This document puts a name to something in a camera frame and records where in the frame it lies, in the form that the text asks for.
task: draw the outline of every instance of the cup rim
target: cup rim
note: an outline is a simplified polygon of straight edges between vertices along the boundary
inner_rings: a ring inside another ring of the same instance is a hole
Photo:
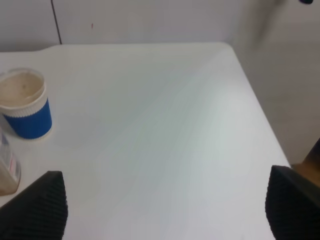
[[[12,77],[16,74],[25,73],[25,72],[35,74],[37,77],[39,77],[42,80],[43,91],[42,91],[41,95],[36,100],[34,100],[26,105],[22,105],[22,106],[5,106],[5,105],[0,104],[0,109],[9,110],[9,111],[25,109],[25,108],[28,108],[28,107],[36,104],[46,94],[47,85],[46,85],[44,76],[40,72],[38,72],[34,69],[31,69],[31,68],[19,67],[19,68],[13,68],[8,71],[2,72],[2,73],[0,73],[0,82],[3,81],[4,79]]]

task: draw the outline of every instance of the table surface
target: table surface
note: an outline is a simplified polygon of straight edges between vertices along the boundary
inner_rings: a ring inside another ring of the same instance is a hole
[[[21,192],[63,172],[65,240],[272,240],[265,197],[286,157],[224,43],[59,45],[0,53],[46,80],[50,134],[8,140]],[[0,206],[14,195],[0,197]]]

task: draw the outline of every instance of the dark object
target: dark object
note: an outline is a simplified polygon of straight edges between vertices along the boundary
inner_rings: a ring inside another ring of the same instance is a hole
[[[320,188],[286,166],[272,166],[265,212],[276,240],[320,239]]]
[[[0,208],[0,240],[61,240],[67,218],[62,172],[48,171]]]
[[[303,4],[312,4],[314,0],[300,0],[300,2]]]

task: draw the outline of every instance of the plastic bottle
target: plastic bottle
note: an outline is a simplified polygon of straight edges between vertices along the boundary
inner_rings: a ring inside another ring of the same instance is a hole
[[[14,194],[19,186],[21,166],[0,128],[0,196]]]

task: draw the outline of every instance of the paper cup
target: paper cup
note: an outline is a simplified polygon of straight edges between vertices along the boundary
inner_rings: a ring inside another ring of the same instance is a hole
[[[49,132],[52,119],[42,74],[27,68],[0,74],[0,112],[24,139],[37,139]]]

